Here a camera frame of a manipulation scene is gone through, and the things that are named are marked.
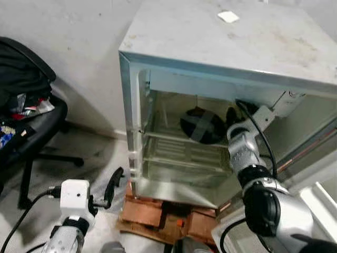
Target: chair base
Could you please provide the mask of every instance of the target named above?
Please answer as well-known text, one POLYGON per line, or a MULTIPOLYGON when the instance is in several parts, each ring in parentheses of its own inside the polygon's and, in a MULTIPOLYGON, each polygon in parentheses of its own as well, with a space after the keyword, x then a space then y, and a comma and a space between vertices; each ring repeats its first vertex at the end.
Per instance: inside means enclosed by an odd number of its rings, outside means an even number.
POLYGON ((22 210, 28 209, 32 205, 31 200, 28 198, 28 192, 29 192, 29 184, 30 184, 31 175, 32 175, 33 160, 35 159, 72 162, 77 167, 81 167, 84 165, 84 160, 80 157, 65 157, 61 155, 52 155, 52 154, 38 154, 35 158, 27 160, 26 166, 25 166, 25 169, 22 175, 19 202, 17 205, 18 209, 22 209, 22 210))

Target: black round object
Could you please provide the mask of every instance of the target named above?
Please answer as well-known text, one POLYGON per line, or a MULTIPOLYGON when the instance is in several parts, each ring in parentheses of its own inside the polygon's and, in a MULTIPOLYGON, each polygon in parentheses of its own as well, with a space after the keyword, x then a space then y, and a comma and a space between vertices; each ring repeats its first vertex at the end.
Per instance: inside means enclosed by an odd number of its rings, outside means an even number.
POLYGON ((215 113, 196 106, 180 118, 184 133, 202 144, 215 144, 224 139, 227 131, 225 122, 215 113))
POLYGON ((274 237, 280 221, 280 203, 265 187, 251 187, 243 198, 246 222, 260 236, 274 237))

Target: gray floor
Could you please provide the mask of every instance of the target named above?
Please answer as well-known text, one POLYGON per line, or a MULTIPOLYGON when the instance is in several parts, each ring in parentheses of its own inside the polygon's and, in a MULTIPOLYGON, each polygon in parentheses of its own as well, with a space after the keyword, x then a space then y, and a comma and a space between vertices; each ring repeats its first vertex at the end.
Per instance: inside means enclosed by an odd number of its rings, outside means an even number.
MULTIPOLYGON (((123 206, 124 191, 129 178, 127 145, 125 141, 70 130, 59 133, 44 149, 46 153, 79 156, 84 158, 81 168, 71 163, 44 161, 34 162, 29 195, 36 196, 52 185, 59 185, 65 179, 86 179, 91 184, 91 192, 96 198, 103 196, 110 176, 119 166, 125 169, 126 178, 115 191, 111 209, 99 211, 96 225, 85 237, 82 252, 100 252, 109 241, 119 240, 129 252, 163 252, 164 245, 143 237, 119 233, 114 226, 123 206)), ((22 169, 13 168, 5 189, 0 196, 0 245, 21 215, 16 208, 22 169)), ((45 242, 60 217, 59 201, 41 199, 27 215, 18 231, 12 237, 6 252, 26 252, 32 246, 45 242)))

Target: black bag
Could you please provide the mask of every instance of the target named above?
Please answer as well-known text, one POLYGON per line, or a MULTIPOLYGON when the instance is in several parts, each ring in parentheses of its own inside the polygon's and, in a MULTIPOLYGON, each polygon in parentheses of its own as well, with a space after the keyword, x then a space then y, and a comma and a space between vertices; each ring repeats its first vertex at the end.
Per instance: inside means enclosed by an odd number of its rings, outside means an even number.
POLYGON ((0 108, 21 93, 48 97, 50 80, 25 55, 0 42, 0 108))

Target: chair wheel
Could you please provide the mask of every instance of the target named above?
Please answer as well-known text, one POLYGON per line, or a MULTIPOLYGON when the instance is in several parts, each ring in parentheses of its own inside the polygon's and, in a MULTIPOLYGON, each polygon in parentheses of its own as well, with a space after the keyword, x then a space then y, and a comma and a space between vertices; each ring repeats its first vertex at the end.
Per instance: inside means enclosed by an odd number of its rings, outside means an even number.
POLYGON ((77 166, 77 167, 81 167, 81 166, 84 165, 84 161, 83 161, 82 158, 78 158, 78 159, 76 159, 76 161, 74 161, 74 164, 75 164, 75 166, 77 166))

